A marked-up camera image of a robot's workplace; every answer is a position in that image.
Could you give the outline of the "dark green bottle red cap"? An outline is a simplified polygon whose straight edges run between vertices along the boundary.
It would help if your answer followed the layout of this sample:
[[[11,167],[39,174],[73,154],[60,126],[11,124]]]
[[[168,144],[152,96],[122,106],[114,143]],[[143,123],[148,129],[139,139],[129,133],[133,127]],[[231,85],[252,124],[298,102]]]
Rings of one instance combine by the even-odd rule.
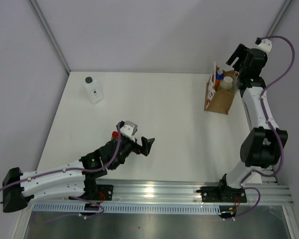
[[[117,131],[113,131],[111,140],[117,140],[118,138],[119,138],[119,133]]]

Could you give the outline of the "orange bottle blue cap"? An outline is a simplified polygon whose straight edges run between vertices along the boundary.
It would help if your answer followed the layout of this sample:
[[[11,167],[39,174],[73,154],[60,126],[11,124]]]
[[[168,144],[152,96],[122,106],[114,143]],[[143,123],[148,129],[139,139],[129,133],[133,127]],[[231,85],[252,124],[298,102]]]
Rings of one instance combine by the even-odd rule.
[[[214,89],[217,90],[220,82],[224,79],[224,73],[222,69],[218,69],[215,73],[215,85]]]

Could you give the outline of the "green bottle white cap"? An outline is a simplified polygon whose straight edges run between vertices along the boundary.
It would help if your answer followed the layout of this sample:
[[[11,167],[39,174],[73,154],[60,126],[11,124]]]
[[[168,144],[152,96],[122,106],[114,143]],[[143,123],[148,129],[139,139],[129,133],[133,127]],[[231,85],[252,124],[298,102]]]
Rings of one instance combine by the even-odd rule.
[[[219,86],[217,88],[218,91],[224,89],[229,91],[233,87],[233,78],[226,76],[223,80],[220,81]]]

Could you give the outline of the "clear bottle black cap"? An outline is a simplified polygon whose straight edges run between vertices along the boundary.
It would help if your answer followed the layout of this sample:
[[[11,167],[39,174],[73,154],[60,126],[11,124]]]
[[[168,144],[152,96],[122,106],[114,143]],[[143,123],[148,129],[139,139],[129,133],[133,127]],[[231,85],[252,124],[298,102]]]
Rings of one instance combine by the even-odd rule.
[[[103,93],[101,91],[100,84],[93,77],[88,76],[85,78],[84,87],[92,104],[96,104],[103,99]]]

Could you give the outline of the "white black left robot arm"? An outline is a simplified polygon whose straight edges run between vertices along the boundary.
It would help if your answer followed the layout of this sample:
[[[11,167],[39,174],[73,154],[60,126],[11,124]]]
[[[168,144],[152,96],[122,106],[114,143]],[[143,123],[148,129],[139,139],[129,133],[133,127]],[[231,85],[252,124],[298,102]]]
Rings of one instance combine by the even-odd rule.
[[[94,200],[98,194],[97,178],[106,176],[124,164],[131,153],[148,156],[154,138],[135,138],[136,124],[121,121],[104,146],[64,166],[43,171],[23,172],[12,168],[2,182],[2,210],[12,213],[41,199],[77,198]]]

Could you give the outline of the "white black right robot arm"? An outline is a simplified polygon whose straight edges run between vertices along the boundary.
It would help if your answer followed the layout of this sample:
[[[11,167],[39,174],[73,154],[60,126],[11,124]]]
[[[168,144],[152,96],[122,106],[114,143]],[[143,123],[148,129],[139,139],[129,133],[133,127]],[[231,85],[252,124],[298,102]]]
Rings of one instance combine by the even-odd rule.
[[[272,118],[266,96],[268,86],[260,77],[272,43],[262,38],[257,38],[255,43],[255,48],[239,44],[226,62],[238,73],[235,88],[239,91],[246,116],[249,117],[250,133],[240,147],[240,162],[223,175],[217,186],[203,186],[198,190],[203,202],[245,203],[244,182],[252,173],[265,177],[262,169],[282,165],[284,160],[283,150],[288,133],[280,130]]]

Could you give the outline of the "watermelon canvas tote bag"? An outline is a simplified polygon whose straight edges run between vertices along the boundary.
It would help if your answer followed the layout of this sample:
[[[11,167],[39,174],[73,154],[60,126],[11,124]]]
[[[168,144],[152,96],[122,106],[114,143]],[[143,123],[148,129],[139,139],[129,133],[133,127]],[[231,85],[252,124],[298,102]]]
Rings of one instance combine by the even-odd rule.
[[[238,91],[236,84],[237,84],[237,77],[239,76],[239,73],[236,72],[235,70],[225,71],[222,69],[224,73],[224,77],[229,76],[233,78],[233,87],[229,91],[224,89],[218,91],[214,89],[215,73],[218,69],[222,69],[222,68],[219,67],[216,62],[214,62],[212,73],[209,77],[209,80],[206,83],[204,110],[208,112],[228,115],[234,97]]]

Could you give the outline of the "aluminium mounting rail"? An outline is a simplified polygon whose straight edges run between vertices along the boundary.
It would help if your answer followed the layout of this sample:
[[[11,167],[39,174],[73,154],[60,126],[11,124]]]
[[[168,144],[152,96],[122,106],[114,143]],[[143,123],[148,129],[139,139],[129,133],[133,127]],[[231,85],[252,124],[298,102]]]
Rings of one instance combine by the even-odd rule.
[[[112,201],[139,204],[201,204],[201,195],[196,192],[202,186],[216,186],[216,183],[168,182],[144,180],[97,179],[98,184],[113,185]],[[248,184],[261,193],[260,206],[293,205],[288,186],[277,184]]]

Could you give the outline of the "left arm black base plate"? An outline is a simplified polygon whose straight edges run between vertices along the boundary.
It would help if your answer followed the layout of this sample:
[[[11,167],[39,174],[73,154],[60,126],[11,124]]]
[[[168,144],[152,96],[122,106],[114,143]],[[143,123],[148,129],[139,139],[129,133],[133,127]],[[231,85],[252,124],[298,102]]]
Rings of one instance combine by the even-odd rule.
[[[96,184],[85,186],[84,193],[78,196],[89,201],[112,201],[114,186],[110,184]]]

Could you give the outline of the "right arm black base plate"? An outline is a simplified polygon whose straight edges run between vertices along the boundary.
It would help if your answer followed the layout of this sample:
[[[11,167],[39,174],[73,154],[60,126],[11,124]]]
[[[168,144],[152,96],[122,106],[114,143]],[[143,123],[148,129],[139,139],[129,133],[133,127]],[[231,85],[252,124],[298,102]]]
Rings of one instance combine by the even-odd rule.
[[[202,202],[206,203],[246,203],[247,197],[245,190],[231,187],[209,187],[204,186],[196,190],[201,195]]]

